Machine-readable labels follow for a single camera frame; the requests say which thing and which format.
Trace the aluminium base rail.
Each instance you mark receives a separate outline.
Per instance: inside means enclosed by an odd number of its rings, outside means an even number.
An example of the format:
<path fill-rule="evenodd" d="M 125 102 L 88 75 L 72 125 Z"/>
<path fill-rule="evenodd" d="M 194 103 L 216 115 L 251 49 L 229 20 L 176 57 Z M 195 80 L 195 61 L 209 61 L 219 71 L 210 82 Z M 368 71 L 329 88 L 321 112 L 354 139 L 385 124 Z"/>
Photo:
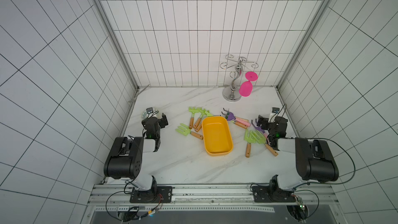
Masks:
<path fill-rule="evenodd" d="M 329 186 L 270 197 L 264 184 L 169 184 L 154 199 L 130 184 L 93 187 L 84 224 L 345 224 Z"/>

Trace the silver metal glass rack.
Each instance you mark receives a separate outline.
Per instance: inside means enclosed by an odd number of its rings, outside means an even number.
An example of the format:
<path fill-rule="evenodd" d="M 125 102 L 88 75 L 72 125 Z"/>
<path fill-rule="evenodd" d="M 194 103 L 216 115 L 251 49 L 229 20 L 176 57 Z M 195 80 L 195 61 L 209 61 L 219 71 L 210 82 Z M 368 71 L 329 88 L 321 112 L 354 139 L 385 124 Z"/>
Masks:
<path fill-rule="evenodd" d="M 229 86 L 226 86 L 223 90 L 223 97 L 230 102 L 237 102 L 241 99 L 239 94 L 240 86 L 236 84 L 236 81 L 243 75 L 244 69 L 247 72 L 254 72 L 254 69 L 259 67 L 259 64 L 254 61 L 247 61 L 245 57 L 234 58 L 233 55 L 226 55 L 226 62 L 220 64 L 220 68 L 227 70 L 229 68 L 234 68 L 234 71 L 230 72 L 230 77 L 232 81 Z"/>

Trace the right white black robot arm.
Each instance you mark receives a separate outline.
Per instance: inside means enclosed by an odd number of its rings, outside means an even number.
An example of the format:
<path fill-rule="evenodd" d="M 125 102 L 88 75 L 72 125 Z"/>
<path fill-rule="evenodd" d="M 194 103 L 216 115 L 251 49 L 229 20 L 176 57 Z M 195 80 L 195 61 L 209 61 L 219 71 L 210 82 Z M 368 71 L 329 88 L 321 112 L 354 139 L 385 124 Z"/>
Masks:
<path fill-rule="evenodd" d="M 327 141 L 321 139 L 287 138 L 288 120 L 284 117 L 258 116 L 252 125 L 265 147 L 277 156 L 280 152 L 295 155 L 295 164 L 282 174 L 272 177 L 265 186 L 250 187 L 256 203 L 293 203 L 294 191 L 311 183 L 327 183 L 339 178 L 339 169 Z"/>

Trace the light green fork wooden handle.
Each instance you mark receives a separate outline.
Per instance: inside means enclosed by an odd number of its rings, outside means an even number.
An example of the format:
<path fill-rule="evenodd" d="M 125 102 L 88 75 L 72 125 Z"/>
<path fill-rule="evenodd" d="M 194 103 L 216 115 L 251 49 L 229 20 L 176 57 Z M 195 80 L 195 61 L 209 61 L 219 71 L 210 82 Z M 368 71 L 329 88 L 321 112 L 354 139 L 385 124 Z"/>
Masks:
<path fill-rule="evenodd" d="M 245 130 L 244 140 L 247 142 L 245 157 L 249 158 L 251 154 L 251 144 L 256 141 L 252 136 L 252 132 L 248 129 Z"/>

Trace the yellow plastic storage box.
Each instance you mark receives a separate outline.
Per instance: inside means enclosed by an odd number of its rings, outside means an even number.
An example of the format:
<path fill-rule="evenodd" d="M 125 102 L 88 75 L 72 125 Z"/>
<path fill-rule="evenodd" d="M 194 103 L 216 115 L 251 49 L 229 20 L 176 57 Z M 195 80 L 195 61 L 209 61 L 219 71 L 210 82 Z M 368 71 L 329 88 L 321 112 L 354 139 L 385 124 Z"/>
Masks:
<path fill-rule="evenodd" d="M 224 156 L 233 150 L 230 128 L 224 117 L 206 117 L 202 121 L 202 131 L 204 147 L 210 156 Z"/>

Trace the pink plastic wine glass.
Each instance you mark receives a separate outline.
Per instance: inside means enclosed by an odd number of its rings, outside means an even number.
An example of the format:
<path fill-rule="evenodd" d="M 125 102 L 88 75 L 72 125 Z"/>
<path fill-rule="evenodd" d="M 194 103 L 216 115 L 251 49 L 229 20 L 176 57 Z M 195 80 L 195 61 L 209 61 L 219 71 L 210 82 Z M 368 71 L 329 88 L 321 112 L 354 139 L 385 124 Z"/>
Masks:
<path fill-rule="evenodd" d="M 247 72 L 245 78 L 246 81 L 241 84 L 239 94 L 243 97 L 248 97 L 253 91 L 252 83 L 258 80 L 258 75 L 255 72 Z"/>

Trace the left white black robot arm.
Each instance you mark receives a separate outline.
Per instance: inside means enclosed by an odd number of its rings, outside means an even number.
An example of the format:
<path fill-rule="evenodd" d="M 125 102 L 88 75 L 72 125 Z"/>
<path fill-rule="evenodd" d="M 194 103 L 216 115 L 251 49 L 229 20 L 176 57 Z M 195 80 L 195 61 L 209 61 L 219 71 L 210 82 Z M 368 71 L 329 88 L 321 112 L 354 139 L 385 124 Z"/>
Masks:
<path fill-rule="evenodd" d="M 127 179 L 124 192 L 131 203 L 170 203 L 171 186 L 159 186 L 154 176 L 142 171 L 143 154 L 157 152 L 161 145 L 160 130 L 169 123 L 165 114 L 160 118 L 154 112 L 142 120 L 144 132 L 141 136 L 115 138 L 104 164 L 104 175 L 113 179 Z"/>

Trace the light green leaf rake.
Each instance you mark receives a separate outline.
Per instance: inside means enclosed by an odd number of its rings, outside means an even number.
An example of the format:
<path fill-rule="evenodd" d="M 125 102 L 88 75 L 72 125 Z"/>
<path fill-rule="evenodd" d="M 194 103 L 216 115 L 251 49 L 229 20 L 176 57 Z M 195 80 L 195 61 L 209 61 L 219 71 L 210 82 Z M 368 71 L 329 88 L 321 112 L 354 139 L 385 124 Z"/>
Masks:
<path fill-rule="evenodd" d="M 189 123 L 189 129 L 192 129 L 192 128 L 193 128 L 193 124 L 194 124 L 194 115 L 195 115 L 196 113 L 199 113 L 201 109 L 202 109 L 201 107 L 189 107 L 189 108 L 188 108 L 188 111 L 191 113 L 191 118 L 190 118 L 190 123 Z"/>
<path fill-rule="evenodd" d="M 201 109 L 199 110 L 199 112 L 201 113 L 201 116 L 197 119 L 197 121 L 194 124 L 194 129 L 196 132 L 199 132 L 200 129 L 202 128 L 201 124 L 204 118 L 213 116 L 213 114 L 211 114 L 211 112 L 206 109 Z"/>

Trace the purple rake pink handle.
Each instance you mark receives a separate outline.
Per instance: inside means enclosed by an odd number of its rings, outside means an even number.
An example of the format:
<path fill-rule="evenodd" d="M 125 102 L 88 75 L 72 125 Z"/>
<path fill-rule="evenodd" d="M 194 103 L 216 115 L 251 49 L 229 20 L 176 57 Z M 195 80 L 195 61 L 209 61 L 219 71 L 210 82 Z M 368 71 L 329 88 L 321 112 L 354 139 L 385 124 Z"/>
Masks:
<path fill-rule="evenodd" d="M 225 117 L 225 119 L 227 121 L 237 121 L 240 124 L 243 124 L 246 127 L 251 126 L 251 123 L 249 123 L 247 120 L 242 120 L 238 117 L 236 117 L 232 112 L 230 112 L 229 110 L 223 109 L 223 111 L 221 112 L 221 114 Z"/>
<path fill-rule="evenodd" d="M 263 129 L 261 128 L 261 126 L 258 124 L 257 119 L 255 119 L 255 121 L 251 120 L 251 125 L 252 125 L 257 131 L 259 131 L 259 132 L 265 134 L 265 130 L 263 130 Z"/>

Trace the patterned small bowl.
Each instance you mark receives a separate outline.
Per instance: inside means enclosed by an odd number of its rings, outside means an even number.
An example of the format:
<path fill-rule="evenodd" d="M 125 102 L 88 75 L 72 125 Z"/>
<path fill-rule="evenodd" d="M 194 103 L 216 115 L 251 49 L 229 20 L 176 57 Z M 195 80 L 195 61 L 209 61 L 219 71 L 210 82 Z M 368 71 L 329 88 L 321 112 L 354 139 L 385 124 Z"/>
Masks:
<path fill-rule="evenodd" d="M 146 120 L 147 118 L 150 118 L 150 117 L 156 117 L 156 118 L 160 119 L 161 115 L 159 113 L 159 110 L 155 107 L 149 107 L 149 108 L 145 109 L 141 114 L 142 120 Z"/>

